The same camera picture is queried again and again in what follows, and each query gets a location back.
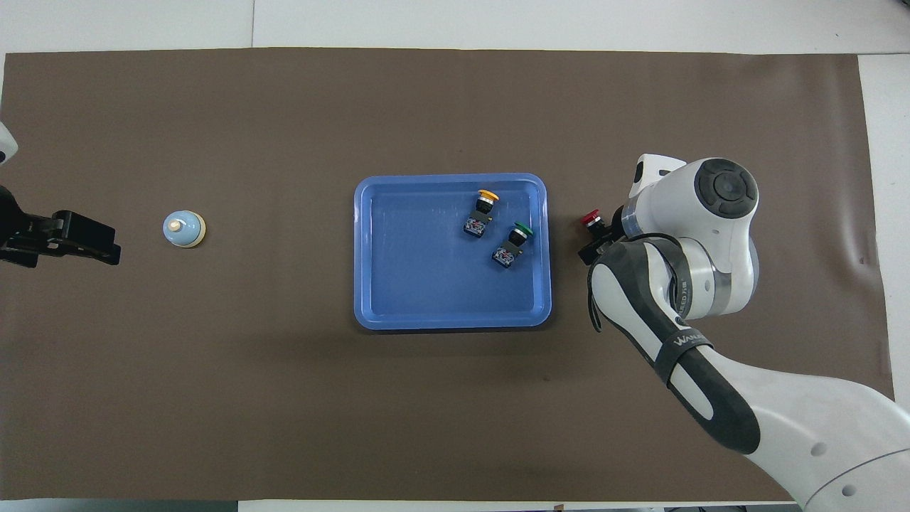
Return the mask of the light blue desk bell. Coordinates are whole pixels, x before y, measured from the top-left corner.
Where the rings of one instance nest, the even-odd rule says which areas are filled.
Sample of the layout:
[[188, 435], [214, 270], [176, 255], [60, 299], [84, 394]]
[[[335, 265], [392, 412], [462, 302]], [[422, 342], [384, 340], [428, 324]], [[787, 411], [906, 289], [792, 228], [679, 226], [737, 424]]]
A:
[[163, 236], [176, 247], [196, 247], [207, 234], [207, 223], [191, 210], [178, 210], [168, 214], [162, 225]]

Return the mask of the green push button switch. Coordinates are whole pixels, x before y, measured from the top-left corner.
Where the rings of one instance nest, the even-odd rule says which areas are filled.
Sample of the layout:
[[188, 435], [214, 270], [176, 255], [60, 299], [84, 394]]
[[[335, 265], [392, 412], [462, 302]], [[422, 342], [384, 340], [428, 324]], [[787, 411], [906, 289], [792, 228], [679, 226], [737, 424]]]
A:
[[524, 245], [534, 236], [533, 229], [524, 223], [514, 223], [505, 240], [491, 253], [492, 262], [510, 268], [524, 253]]

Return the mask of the brown table mat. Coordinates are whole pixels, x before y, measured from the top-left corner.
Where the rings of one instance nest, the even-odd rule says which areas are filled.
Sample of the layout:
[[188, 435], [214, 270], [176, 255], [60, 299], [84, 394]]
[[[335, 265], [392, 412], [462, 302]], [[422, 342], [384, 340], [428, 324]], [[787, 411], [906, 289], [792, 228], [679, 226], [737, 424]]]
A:
[[[894, 394], [854, 55], [13, 54], [0, 119], [21, 208], [122, 246], [0, 263], [0, 498], [786, 500], [589, 323], [579, 217], [643, 153], [758, 183], [757, 293], [697, 324], [719, 352]], [[548, 320], [361, 327], [362, 179], [498, 172], [548, 189]], [[198, 246], [163, 236], [178, 210]]]

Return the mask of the yellow push button switch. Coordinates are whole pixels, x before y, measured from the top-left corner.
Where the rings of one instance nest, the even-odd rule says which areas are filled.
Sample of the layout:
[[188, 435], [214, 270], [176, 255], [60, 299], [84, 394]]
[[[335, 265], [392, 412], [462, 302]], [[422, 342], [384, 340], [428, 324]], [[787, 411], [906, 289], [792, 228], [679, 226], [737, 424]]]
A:
[[464, 223], [465, 233], [476, 238], [483, 237], [488, 224], [492, 221], [491, 211], [496, 202], [498, 202], [496, 193], [488, 189], [479, 189], [473, 211], [469, 213]]

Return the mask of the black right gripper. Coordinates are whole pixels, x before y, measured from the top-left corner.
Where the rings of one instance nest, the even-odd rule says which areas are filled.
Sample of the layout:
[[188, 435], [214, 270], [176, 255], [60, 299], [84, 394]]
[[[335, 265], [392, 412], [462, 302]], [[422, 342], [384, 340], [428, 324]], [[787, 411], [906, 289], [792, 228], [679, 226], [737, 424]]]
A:
[[592, 265], [611, 244], [621, 242], [626, 237], [623, 227], [624, 207], [618, 207], [612, 215], [610, 225], [606, 229], [605, 238], [592, 240], [579, 250], [579, 258], [585, 265]]

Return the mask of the blue plastic tray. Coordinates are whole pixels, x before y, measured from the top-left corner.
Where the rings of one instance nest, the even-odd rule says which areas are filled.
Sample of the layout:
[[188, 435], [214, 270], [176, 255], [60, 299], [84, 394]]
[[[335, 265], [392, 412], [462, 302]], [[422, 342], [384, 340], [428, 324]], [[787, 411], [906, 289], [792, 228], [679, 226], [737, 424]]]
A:
[[[476, 238], [464, 223], [479, 189], [498, 202]], [[534, 236], [506, 269], [491, 253], [514, 223]], [[548, 191], [532, 173], [365, 178], [353, 224], [354, 314], [367, 329], [530, 328], [550, 317]]]

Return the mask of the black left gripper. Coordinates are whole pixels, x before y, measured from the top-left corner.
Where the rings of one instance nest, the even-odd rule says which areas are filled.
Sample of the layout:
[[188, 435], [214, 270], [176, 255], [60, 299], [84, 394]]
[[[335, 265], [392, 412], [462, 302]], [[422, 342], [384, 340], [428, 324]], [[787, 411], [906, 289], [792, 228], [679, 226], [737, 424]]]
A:
[[107, 247], [91, 249], [89, 256], [105, 265], [119, 265], [122, 247], [116, 244], [116, 230], [96, 220], [59, 210], [51, 217], [28, 214], [14, 195], [0, 186], [0, 260], [26, 268], [36, 268], [39, 253], [17, 247]]

